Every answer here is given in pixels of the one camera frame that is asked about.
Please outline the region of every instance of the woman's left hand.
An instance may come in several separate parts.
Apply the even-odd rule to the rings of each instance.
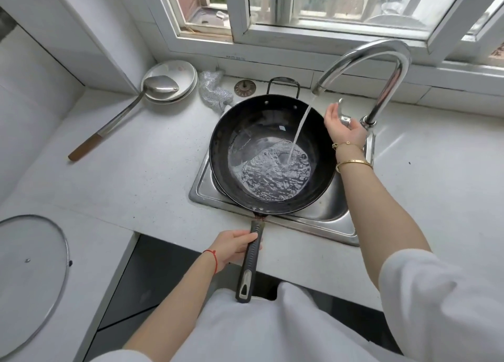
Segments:
[[[249,242],[254,241],[256,238],[257,233],[250,233],[246,229],[220,232],[213,244],[208,248],[211,251],[215,251],[217,271],[220,272],[223,270],[230,262],[241,260],[245,256]]]

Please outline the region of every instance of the red string bracelet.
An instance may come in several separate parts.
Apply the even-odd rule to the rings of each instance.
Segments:
[[[215,251],[211,251],[210,249],[207,249],[205,251],[203,251],[203,253],[205,252],[210,252],[212,255],[214,255],[214,258],[215,258],[215,271],[214,271],[214,274],[217,273],[217,265],[219,264],[219,262],[217,261],[217,256],[215,255]]]

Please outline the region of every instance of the stainless steel sink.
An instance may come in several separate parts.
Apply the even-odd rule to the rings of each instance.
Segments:
[[[372,163],[374,151],[373,135],[367,139],[364,153],[367,161]],[[226,196],[213,179],[210,169],[208,152],[199,168],[196,180],[192,185],[189,198],[200,204],[235,212],[253,217],[254,214]],[[325,193],[312,205],[288,215],[267,216],[267,222],[287,228],[329,238],[349,245],[359,245],[355,228],[348,211],[348,206],[340,174],[335,173],[334,179]]]

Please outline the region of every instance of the hand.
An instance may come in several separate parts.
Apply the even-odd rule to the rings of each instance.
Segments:
[[[225,230],[217,235],[209,250],[215,251],[217,257],[217,272],[233,261],[239,261],[245,256],[249,242],[257,238],[257,233],[246,229]]]
[[[345,127],[338,117],[338,107],[338,103],[329,104],[324,116],[324,125],[333,143],[350,142],[363,148],[368,132],[354,118],[350,120],[350,128]]]

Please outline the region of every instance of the faucet spout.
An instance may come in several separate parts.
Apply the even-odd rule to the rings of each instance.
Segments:
[[[401,40],[381,39],[359,46],[343,55],[332,64],[312,87],[312,93],[320,95],[339,75],[348,68],[369,58],[383,55],[392,55],[396,58],[396,68],[388,80],[385,88],[376,100],[376,104],[369,115],[364,116],[360,123],[365,129],[370,129],[376,124],[376,117],[387,105],[397,88],[403,81],[411,65],[411,53],[408,46]]]

